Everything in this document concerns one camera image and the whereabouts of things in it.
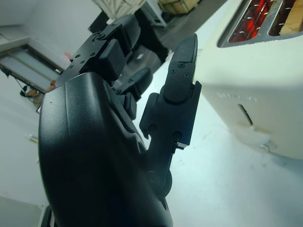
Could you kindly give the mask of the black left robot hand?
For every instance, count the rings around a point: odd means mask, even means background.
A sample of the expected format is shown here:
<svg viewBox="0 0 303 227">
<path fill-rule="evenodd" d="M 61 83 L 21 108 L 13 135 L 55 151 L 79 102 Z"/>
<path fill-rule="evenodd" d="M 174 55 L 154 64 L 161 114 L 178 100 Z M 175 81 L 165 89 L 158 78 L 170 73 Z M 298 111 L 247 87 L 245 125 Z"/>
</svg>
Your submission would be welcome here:
<svg viewBox="0 0 303 227">
<path fill-rule="evenodd" d="M 38 154 L 50 209 L 60 227 L 171 227 L 166 202 L 176 149 L 190 144 L 201 92 L 194 81 L 197 35 L 174 52 L 166 81 L 145 68 L 114 87 L 140 36 L 134 15 L 93 33 L 41 105 Z"/>
</svg>

